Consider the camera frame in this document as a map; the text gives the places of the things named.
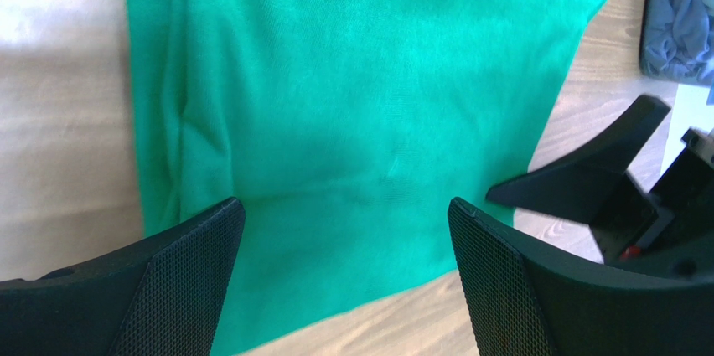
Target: green microfiber cloth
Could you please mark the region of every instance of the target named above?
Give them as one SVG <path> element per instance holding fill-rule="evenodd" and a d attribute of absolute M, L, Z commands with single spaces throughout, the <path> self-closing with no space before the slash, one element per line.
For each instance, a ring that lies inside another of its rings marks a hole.
<path fill-rule="evenodd" d="M 213 354 L 454 270 L 454 196 L 511 223 L 604 2 L 128 0 L 147 235 L 246 207 Z"/>

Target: green cloth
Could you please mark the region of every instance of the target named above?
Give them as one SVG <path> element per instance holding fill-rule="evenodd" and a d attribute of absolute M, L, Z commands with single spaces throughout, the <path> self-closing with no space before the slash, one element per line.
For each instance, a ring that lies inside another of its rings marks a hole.
<path fill-rule="evenodd" d="M 510 223 L 604 2 L 128 0 L 147 235 L 246 207 L 213 354 L 454 270 L 454 196 Z"/>

